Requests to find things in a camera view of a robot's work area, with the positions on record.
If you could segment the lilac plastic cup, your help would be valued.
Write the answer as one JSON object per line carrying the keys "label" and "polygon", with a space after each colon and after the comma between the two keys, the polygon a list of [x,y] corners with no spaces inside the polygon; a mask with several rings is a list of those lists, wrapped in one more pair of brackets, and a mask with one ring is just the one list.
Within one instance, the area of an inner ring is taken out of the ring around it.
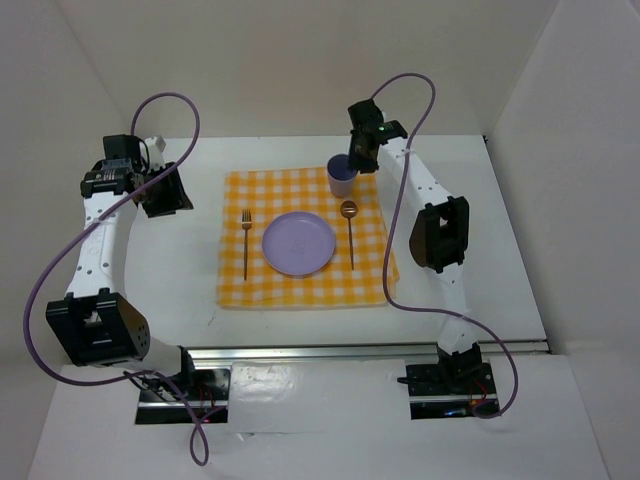
{"label": "lilac plastic cup", "polygon": [[353,188],[358,172],[349,166],[349,156],[338,154],[327,162],[327,175],[331,194],[337,198],[347,197]]}

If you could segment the copper spoon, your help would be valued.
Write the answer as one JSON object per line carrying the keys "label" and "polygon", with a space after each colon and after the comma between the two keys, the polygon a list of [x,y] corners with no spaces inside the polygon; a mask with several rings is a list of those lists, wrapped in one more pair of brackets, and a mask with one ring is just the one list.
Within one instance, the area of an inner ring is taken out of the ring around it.
{"label": "copper spoon", "polygon": [[354,262],[352,219],[356,217],[358,213],[358,207],[353,200],[346,200],[340,206],[340,213],[347,220],[350,265],[351,265],[351,269],[354,270],[355,262]]}

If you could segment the copper fork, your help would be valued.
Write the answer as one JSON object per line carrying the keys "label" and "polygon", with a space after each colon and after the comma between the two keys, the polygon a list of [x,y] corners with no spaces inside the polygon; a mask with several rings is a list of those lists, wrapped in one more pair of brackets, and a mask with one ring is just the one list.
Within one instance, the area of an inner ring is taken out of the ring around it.
{"label": "copper fork", "polygon": [[249,261],[249,231],[252,228],[252,217],[249,208],[242,211],[241,226],[244,231],[244,247],[243,247],[243,278],[248,279],[248,261]]}

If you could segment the lilac plastic plate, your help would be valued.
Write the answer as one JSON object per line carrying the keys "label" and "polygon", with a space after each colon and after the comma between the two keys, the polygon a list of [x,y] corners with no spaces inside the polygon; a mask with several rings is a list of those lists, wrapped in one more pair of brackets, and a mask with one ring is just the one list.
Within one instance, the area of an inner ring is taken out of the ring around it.
{"label": "lilac plastic plate", "polygon": [[261,249],[276,271],[304,277],[324,268],[334,255],[336,234],[316,214],[294,211],[272,220],[264,230]]}

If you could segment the yellow white checkered cloth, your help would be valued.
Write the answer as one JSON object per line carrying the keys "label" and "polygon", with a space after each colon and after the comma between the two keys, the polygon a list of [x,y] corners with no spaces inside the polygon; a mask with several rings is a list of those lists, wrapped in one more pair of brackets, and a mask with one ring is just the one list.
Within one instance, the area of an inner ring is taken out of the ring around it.
{"label": "yellow white checkered cloth", "polygon": [[[219,242],[217,303],[231,309],[355,308],[379,306],[394,292],[399,272],[385,262],[387,229],[378,202],[376,181],[358,177],[349,196],[358,213],[352,219],[354,262],[351,269],[347,220],[341,199],[329,189],[323,167],[271,171],[233,171],[224,184],[222,233]],[[242,211],[249,208],[248,279],[243,278]],[[329,263],[306,278],[273,269],[265,260],[261,240],[276,217],[294,211],[324,219],[336,234]]]}

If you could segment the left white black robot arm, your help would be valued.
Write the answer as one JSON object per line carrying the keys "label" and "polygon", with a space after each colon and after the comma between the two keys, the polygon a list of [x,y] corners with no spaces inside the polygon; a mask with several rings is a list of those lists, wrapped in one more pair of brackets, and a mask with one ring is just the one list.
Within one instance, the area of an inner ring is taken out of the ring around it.
{"label": "left white black robot arm", "polygon": [[127,246],[138,211],[150,217],[190,210],[178,172],[163,158],[160,136],[110,135],[104,159],[85,174],[80,190],[85,224],[74,276],[64,297],[46,307],[46,320],[76,366],[153,370],[176,399],[198,387],[187,351],[155,339],[143,314],[126,298]]}

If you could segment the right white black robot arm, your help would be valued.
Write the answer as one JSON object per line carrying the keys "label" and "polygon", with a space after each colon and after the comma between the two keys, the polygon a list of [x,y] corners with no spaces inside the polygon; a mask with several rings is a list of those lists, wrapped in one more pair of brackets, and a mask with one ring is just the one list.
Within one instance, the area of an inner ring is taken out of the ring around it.
{"label": "right white black robot arm", "polygon": [[439,384],[460,394],[474,384],[482,367],[481,350],[472,326],[460,319],[468,312],[462,273],[469,242],[470,207],[442,187],[409,146],[408,133],[396,120],[386,120],[372,99],[348,108],[349,167],[361,174],[379,169],[404,185],[402,204],[413,218],[408,249],[428,284],[452,311],[441,324],[437,341],[436,375],[404,382],[426,387]]}

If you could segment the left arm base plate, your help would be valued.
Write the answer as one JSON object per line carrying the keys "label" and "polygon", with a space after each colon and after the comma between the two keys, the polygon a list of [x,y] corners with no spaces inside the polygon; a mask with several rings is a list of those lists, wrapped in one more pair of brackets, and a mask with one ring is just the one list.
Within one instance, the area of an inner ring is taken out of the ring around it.
{"label": "left arm base plate", "polygon": [[[231,368],[194,370],[190,384],[174,383],[199,420],[210,424],[226,424],[229,417]],[[180,397],[169,385],[158,379],[137,380],[140,393],[135,415],[136,425],[190,424],[192,418]]]}

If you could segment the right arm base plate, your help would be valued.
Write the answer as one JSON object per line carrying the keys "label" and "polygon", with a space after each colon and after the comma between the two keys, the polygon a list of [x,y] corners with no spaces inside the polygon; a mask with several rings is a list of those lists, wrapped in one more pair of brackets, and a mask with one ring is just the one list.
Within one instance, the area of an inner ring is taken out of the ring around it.
{"label": "right arm base plate", "polygon": [[396,382],[407,388],[412,420],[473,417],[474,411],[492,415],[499,411],[493,372],[489,363],[456,384],[447,384],[436,364],[407,365]]}

